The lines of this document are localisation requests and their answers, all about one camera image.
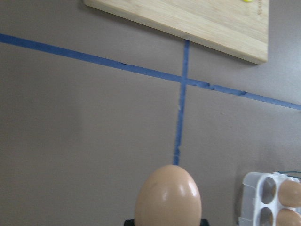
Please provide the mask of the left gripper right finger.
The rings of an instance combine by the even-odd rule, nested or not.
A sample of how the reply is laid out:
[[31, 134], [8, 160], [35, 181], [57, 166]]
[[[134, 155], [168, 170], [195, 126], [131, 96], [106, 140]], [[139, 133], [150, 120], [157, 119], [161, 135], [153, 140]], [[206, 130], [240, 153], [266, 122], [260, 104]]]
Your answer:
[[210, 226], [207, 219], [201, 219], [200, 226]]

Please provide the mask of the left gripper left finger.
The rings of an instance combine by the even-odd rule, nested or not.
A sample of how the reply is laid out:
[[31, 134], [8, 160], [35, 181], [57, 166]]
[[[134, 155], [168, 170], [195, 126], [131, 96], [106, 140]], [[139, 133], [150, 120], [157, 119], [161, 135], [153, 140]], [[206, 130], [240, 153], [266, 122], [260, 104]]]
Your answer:
[[135, 226], [135, 220], [134, 219], [127, 219], [124, 221], [124, 226]]

